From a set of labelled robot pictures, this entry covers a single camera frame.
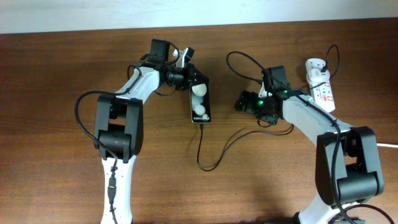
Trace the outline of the black Galaxy smartphone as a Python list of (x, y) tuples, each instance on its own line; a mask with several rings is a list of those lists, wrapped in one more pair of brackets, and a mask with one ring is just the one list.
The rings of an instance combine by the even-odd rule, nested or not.
[(210, 123), (210, 97), (207, 84), (194, 85), (190, 88), (190, 104), (193, 123)]

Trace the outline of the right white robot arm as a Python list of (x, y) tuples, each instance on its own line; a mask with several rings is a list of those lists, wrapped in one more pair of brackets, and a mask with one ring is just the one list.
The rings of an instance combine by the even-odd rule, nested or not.
[(376, 135), (367, 126), (353, 127), (316, 105), (301, 90), (292, 90), (283, 66), (262, 71), (260, 93), (242, 91), (236, 111), (253, 114), (273, 125), (284, 119), (301, 130), (317, 148), (317, 194), (310, 205), (293, 217), (294, 223), (331, 223), (347, 211), (367, 207), (368, 200), (384, 191)]

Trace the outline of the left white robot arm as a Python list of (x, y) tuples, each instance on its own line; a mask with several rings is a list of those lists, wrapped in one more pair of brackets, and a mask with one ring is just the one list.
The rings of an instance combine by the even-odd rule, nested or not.
[(133, 222), (132, 170), (144, 140), (143, 106), (164, 83), (190, 91), (194, 123), (211, 121), (209, 79), (185, 57), (171, 65), (156, 56), (141, 60), (119, 91), (100, 94), (94, 139), (105, 178), (102, 223)]

